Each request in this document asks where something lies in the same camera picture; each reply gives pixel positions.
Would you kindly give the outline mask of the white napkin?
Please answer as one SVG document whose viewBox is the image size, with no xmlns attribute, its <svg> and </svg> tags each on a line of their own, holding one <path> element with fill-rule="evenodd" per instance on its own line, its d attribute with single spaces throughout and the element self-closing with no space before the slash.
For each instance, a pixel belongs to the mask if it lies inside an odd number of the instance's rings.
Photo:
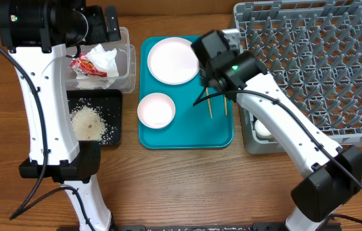
<svg viewBox="0 0 362 231">
<path fill-rule="evenodd" d="M 107 89 L 119 76 L 116 65 L 117 50 L 113 49 L 107 51 L 101 44 L 92 48 L 85 56 L 95 65 L 96 69 L 107 73 L 106 78 L 85 76 L 83 74 L 76 73 L 76 79 L 79 80 L 77 88 L 85 90 L 93 89 Z"/>
</svg>

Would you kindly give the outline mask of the pink plate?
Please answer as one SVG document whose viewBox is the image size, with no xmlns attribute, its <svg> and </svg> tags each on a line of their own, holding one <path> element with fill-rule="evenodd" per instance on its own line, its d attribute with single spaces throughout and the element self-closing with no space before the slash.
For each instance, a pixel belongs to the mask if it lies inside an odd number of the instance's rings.
<svg viewBox="0 0 362 231">
<path fill-rule="evenodd" d="M 167 85 L 181 85 L 192 80 L 200 68 L 191 44 L 191 41 L 180 37 L 157 42 L 147 57 L 151 75 Z"/>
</svg>

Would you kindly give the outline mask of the red snack wrapper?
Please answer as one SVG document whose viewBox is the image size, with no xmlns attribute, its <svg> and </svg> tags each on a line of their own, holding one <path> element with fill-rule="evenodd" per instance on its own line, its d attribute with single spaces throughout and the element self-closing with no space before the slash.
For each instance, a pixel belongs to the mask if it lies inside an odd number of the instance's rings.
<svg viewBox="0 0 362 231">
<path fill-rule="evenodd" d="M 96 69 L 95 65 L 81 53 L 78 58 L 73 59 L 69 67 L 78 74 L 106 78 L 107 73 Z"/>
</svg>

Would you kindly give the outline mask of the pink bowl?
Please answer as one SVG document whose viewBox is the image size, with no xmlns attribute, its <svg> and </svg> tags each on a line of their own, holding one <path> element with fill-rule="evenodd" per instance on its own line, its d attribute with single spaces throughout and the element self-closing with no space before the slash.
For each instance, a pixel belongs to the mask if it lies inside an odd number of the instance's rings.
<svg viewBox="0 0 362 231">
<path fill-rule="evenodd" d="M 166 94 L 154 92 L 143 97 L 137 107 L 139 121 L 151 129 L 162 129 L 174 119 L 174 101 Z"/>
</svg>

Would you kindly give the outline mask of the cream cup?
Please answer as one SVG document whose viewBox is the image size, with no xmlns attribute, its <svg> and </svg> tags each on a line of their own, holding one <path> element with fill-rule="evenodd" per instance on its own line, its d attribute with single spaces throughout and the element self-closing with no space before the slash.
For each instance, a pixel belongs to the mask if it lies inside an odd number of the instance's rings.
<svg viewBox="0 0 362 231">
<path fill-rule="evenodd" d="M 265 127 L 265 125 L 258 119 L 254 122 L 254 130 L 255 130 L 255 136 L 260 141 L 275 142 L 275 137 L 267 129 L 267 127 Z"/>
</svg>

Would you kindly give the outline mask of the rice food scraps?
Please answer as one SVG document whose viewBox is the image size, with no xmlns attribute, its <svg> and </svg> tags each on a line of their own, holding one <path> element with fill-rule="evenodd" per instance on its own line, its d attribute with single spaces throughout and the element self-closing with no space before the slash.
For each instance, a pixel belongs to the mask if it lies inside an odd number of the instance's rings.
<svg viewBox="0 0 362 231">
<path fill-rule="evenodd" d="M 70 120 L 79 141 L 97 141 L 101 145 L 117 142 L 117 127 L 108 120 L 110 110 L 103 108 L 100 101 L 89 98 L 74 98 L 70 103 Z"/>
</svg>

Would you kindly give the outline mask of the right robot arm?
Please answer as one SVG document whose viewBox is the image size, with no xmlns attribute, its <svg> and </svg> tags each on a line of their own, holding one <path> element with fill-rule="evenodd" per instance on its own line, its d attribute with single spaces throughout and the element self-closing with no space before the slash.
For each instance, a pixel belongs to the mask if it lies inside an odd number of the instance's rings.
<svg viewBox="0 0 362 231">
<path fill-rule="evenodd" d="M 212 30 L 191 45 L 202 83 L 250 112 L 272 134 L 303 180 L 291 191 L 296 205 L 281 230 L 319 230 L 360 190 L 362 152 L 321 132 L 281 91 L 265 64 L 241 51 L 231 30 Z"/>
</svg>

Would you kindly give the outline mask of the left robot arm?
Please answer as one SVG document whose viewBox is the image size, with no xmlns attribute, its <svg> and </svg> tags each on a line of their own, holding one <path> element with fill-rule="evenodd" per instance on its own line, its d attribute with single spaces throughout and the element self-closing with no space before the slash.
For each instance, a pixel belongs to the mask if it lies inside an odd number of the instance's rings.
<svg viewBox="0 0 362 231">
<path fill-rule="evenodd" d="M 79 141 L 70 120 L 67 48 L 120 40 L 116 9 L 85 1 L 0 1 L 0 51 L 15 66 L 30 129 L 23 178 L 51 178 L 65 191 L 80 230 L 113 230 L 97 180 L 101 150 Z"/>
</svg>

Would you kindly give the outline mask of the grey dishwasher rack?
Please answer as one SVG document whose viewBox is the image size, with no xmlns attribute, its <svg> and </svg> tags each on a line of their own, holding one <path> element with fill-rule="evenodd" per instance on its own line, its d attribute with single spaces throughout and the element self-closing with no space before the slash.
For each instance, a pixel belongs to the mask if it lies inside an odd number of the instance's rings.
<svg viewBox="0 0 362 231">
<path fill-rule="evenodd" d="M 362 146 L 362 0 L 237 3 L 232 26 L 320 131 Z"/>
</svg>

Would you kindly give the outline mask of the clear plastic bin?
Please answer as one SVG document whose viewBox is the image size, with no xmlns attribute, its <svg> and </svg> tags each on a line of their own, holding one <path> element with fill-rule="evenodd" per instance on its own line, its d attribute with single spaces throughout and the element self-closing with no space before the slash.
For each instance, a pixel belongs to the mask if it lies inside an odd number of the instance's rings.
<svg viewBox="0 0 362 231">
<path fill-rule="evenodd" d="M 122 93 L 134 91 L 136 83 L 136 55 L 135 48 L 130 43 L 129 32 L 125 27 L 120 27 L 121 40 L 103 43 L 105 51 L 116 50 L 115 62 L 118 76 L 96 78 L 77 77 L 77 73 L 70 68 L 71 58 L 63 58 L 62 65 L 65 69 L 65 87 L 67 90 L 94 90 L 118 89 Z"/>
</svg>

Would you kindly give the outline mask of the wooden chopstick right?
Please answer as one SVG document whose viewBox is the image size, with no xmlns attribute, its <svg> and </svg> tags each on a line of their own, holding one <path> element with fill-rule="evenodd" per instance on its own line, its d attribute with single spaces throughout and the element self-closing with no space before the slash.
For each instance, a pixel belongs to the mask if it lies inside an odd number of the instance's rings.
<svg viewBox="0 0 362 231">
<path fill-rule="evenodd" d="M 223 97 L 223 102 L 224 102 L 225 116 L 228 116 L 227 98 L 225 96 Z"/>
</svg>

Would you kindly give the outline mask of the wooden chopstick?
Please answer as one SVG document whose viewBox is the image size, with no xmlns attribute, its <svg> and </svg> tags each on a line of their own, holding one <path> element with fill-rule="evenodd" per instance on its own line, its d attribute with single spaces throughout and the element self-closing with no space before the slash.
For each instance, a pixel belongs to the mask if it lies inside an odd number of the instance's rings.
<svg viewBox="0 0 362 231">
<path fill-rule="evenodd" d="M 206 93 L 206 96 L 209 96 L 209 89 L 207 87 L 205 88 L 205 93 Z M 207 104 L 208 104 L 208 107 L 209 107 L 210 117 L 211 117 L 211 119 L 213 119 L 211 100 L 210 99 L 207 99 Z"/>
<path fill-rule="evenodd" d="M 227 98 L 225 96 L 223 97 L 223 102 L 224 102 L 225 116 L 228 116 Z"/>
</svg>

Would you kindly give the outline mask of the wooden chopstick left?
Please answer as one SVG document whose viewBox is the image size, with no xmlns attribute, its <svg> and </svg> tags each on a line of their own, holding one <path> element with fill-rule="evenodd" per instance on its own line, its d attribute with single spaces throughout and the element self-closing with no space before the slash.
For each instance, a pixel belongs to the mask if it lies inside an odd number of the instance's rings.
<svg viewBox="0 0 362 231">
<path fill-rule="evenodd" d="M 209 89 L 207 87 L 205 88 L 205 93 L 206 93 L 206 96 L 209 96 Z M 210 117 L 211 117 L 211 119 L 213 119 L 211 100 L 210 99 L 207 99 L 207 104 L 208 104 L 208 107 L 209 107 Z"/>
</svg>

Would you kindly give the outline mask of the teal serving tray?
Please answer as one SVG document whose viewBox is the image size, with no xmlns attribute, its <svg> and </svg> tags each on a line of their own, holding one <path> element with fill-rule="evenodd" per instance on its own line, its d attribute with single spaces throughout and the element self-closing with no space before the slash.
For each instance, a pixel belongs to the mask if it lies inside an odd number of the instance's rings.
<svg viewBox="0 0 362 231">
<path fill-rule="evenodd" d="M 227 100 L 225 116 L 223 96 L 211 99 L 213 119 L 206 101 L 193 106 L 203 90 L 200 75 L 181 85 L 167 85 L 155 79 L 147 66 L 150 49 L 164 37 L 147 38 L 141 46 L 139 99 L 159 92 L 175 103 L 176 114 L 172 122 L 162 129 L 151 129 L 139 123 L 141 144 L 153 150 L 225 148 L 234 138 L 233 103 Z"/>
</svg>

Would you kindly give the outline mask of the black tray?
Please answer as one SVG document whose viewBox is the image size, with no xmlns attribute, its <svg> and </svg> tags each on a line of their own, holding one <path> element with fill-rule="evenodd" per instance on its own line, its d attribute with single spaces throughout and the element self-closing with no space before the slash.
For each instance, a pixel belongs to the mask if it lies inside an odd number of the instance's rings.
<svg viewBox="0 0 362 231">
<path fill-rule="evenodd" d="M 109 89 L 109 90 L 68 90 L 67 91 L 68 101 L 74 98 L 89 98 L 92 101 L 100 101 L 100 105 L 103 108 L 110 110 L 111 115 L 108 120 L 117 127 L 116 135 L 117 142 L 113 145 L 102 145 L 117 147 L 121 143 L 121 127 L 122 127 L 122 111 L 123 111 L 123 94 L 120 90 Z"/>
</svg>

